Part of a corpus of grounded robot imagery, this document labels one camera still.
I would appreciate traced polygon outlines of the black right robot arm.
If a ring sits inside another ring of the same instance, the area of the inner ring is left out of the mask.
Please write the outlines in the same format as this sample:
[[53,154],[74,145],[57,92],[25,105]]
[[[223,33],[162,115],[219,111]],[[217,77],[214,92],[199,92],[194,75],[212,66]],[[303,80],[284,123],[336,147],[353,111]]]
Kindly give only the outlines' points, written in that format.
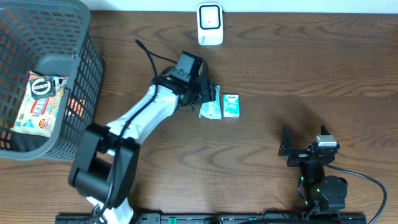
[[347,181],[342,177],[326,175],[324,170],[335,160],[339,148],[340,145],[324,125],[306,149],[294,147],[289,130],[284,128],[282,131],[278,155],[287,158],[287,166],[300,169],[298,191],[307,206],[302,213],[304,219],[338,213],[346,206]]

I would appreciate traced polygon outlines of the yellow wet wipes pack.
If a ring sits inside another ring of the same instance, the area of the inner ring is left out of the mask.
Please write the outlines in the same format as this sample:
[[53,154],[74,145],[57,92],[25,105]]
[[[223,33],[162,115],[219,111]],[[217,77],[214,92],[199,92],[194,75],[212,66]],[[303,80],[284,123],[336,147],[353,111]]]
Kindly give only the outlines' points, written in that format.
[[[29,82],[40,77],[52,77],[55,82],[55,96],[33,99]],[[66,87],[68,77],[45,76],[34,71],[29,72],[29,79],[25,88],[24,99],[19,108],[16,121],[11,128],[15,133],[30,134],[49,138],[55,128],[63,90]]]

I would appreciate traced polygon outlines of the dark green round-logo box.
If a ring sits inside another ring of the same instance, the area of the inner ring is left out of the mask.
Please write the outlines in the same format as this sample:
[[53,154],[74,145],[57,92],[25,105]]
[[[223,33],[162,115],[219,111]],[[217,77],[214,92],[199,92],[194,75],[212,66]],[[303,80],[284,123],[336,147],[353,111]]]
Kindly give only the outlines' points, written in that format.
[[40,77],[29,82],[31,96],[35,100],[55,96],[55,82],[52,77]]

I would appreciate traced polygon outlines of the teal snack wrapper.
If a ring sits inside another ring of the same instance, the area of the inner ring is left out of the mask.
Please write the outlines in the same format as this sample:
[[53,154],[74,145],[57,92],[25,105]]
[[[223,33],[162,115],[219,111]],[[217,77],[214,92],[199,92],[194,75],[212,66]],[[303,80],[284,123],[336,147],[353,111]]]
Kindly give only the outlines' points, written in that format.
[[215,91],[216,91],[215,101],[202,104],[199,113],[200,118],[204,117],[208,119],[222,119],[220,90],[221,87],[219,85],[215,86]]

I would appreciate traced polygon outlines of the small teal tissue pack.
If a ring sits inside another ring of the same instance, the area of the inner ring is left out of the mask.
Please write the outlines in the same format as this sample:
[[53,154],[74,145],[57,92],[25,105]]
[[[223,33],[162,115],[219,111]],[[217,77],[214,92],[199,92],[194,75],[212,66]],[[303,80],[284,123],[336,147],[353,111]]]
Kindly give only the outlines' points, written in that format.
[[239,115],[239,95],[223,95],[223,116],[226,118],[238,118]]

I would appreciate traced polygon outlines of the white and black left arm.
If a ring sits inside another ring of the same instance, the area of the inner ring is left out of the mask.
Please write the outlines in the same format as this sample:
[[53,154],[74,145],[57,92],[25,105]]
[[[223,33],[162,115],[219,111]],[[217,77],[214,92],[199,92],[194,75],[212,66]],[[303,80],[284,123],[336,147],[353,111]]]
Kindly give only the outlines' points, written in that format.
[[129,223],[134,211],[127,196],[134,183],[141,144],[181,106],[215,100],[207,61],[181,58],[156,73],[143,98],[105,126],[91,123],[83,132],[68,177],[69,184],[93,209],[88,223]]

